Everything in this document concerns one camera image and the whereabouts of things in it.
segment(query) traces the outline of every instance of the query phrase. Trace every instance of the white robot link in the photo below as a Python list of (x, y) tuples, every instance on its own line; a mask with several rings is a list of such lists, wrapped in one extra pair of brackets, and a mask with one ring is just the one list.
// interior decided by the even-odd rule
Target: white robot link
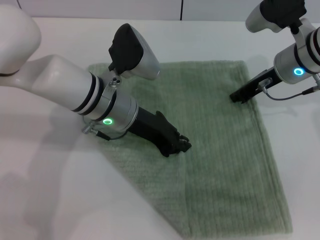
[(154, 143), (168, 157), (186, 152), (191, 144), (157, 111), (152, 114), (119, 89), (122, 77), (157, 78), (160, 64), (145, 39), (129, 24), (114, 36), (112, 64), (98, 77), (58, 55), (27, 61), (41, 42), (41, 32), (22, 10), (0, 5), (0, 86), (15, 87), (85, 116), (84, 133), (111, 138), (95, 129), (105, 125), (119, 133), (134, 133)]

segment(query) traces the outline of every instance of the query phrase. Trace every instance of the black stripe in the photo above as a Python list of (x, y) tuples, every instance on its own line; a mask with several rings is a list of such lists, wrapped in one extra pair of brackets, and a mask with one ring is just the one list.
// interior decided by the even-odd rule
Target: black stripe
[(12, 75), (15, 75), (17, 72), (19, 72), (19, 70), (13, 73), (0, 73), (0, 77), (10, 77)]
[(85, 110), (83, 113), (79, 113), (82, 116), (85, 116), (85, 115), (88, 115), (89, 113), (91, 113), (96, 108), (96, 106), (98, 105), (98, 103), (101, 99), (102, 93), (104, 92), (104, 81), (100, 77), (98, 77), (98, 79), (99, 79), (98, 93), (97, 93), (93, 103), (91, 104), (91, 106), (87, 110)]
[(313, 42), (314, 42), (314, 46), (315, 46), (315, 49), (316, 49), (317, 53), (320, 55), (320, 46), (319, 46), (318, 38), (317, 38), (319, 28), (317, 30), (315, 30), (315, 32), (314, 32)]
[(19, 0), (16, 0), (17, 4), (19, 5), (19, 8), (22, 9)]
[(106, 116), (108, 116), (108, 114), (111, 112), (112, 108), (115, 105), (116, 98), (117, 98), (117, 91), (115, 91), (114, 94), (112, 95), (112, 98), (111, 98), (111, 101), (109, 103), (108, 108), (105, 110), (105, 112), (102, 114), (102, 116), (97, 118), (97, 119), (95, 119), (95, 121), (100, 122), (103, 119), (105, 119)]
[(92, 95), (94, 94), (94, 91), (95, 91), (95, 88), (96, 88), (96, 76), (94, 76), (92, 73), (91, 73), (91, 76), (92, 76), (92, 81), (91, 81), (91, 87), (90, 87), (90, 90), (86, 96), (86, 98), (84, 99), (83, 103), (81, 103), (80, 106), (78, 106), (76, 109), (74, 110), (71, 110), (73, 112), (79, 112), (81, 111), (82, 109), (84, 109), (84, 107), (88, 104), (88, 102), (90, 101), (90, 99), (92, 98)]
[(300, 66), (303, 70), (305, 70), (308, 74), (311, 74), (311, 75), (317, 74), (316, 72), (313, 72), (313, 71), (309, 70), (308, 68), (306, 68), (306, 66), (302, 63), (302, 61), (300, 60), (300, 57), (299, 57), (299, 55), (298, 55), (297, 44), (294, 45), (294, 57), (295, 57), (296, 62), (299, 64), (299, 66)]
[(180, 21), (182, 21), (183, 12), (184, 12), (184, 0), (181, 0)]
[(310, 32), (306, 37), (306, 49), (308, 50), (308, 53), (312, 58), (312, 60), (320, 66), (320, 61), (318, 60), (318, 58), (315, 56), (314, 52), (311, 49), (311, 35), (312, 35), (312, 32)]

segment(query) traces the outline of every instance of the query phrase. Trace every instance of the silver metal joint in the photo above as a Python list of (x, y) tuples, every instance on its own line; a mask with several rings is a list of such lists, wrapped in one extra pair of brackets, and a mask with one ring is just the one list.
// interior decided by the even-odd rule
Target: silver metal joint
[(315, 92), (318, 92), (319, 91), (319, 86), (314, 86), (313, 87), (313, 92), (315, 93)]
[(266, 86), (268, 86), (271, 83), (272, 83), (272, 78), (268, 77), (265, 80), (262, 80), (261, 82), (259, 82), (257, 88), (266, 94), (268, 92)]
[(317, 88), (320, 89), (320, 74), (318, 73), (318, 74), (313, 75), (313, 78), (316, 82)]
[(84, 126), (84, 128), (82, 128), (82, 132), (84, 134), (89, 134), (89, 133), (92, 133), (94, 131), (94, 128), (96, 126), (96, 122), (94, 121), (90, 121), (87, 125)]
[(108, 87), (115, 91), (121, 85), (121, 82), (122, 82), (121, 76), (119, 76), (115, 70), (110, 71), (109, 74), (110, 74), (111, 78), (108, 83)]

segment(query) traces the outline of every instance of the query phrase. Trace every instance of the green towel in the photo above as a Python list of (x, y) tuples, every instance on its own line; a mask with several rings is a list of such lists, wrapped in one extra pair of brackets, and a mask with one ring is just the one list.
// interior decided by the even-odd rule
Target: green towel
[[(106, 64), (89, 67), (95, 75)], [(102, 151), (185, 238), (290, 233), (287, 201), (255, 100), (229, 94), (249, 80), (242, 61), (161, 65), (154, 81), (122, 81), (139, 106), (162, 112), (192, 148), (163, 157), (151, 142), (128, 133), (99, 138)]]

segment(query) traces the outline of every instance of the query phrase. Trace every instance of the green led ring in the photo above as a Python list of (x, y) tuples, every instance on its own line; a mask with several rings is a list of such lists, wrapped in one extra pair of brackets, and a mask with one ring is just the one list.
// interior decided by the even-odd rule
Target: green led ring
[(103, 119), (103, 124), (105, 124), (105, 125), (110, 125), (110, 124), (112, 124), (112, 119), (111, 118), (106, 118), (106, 119)]

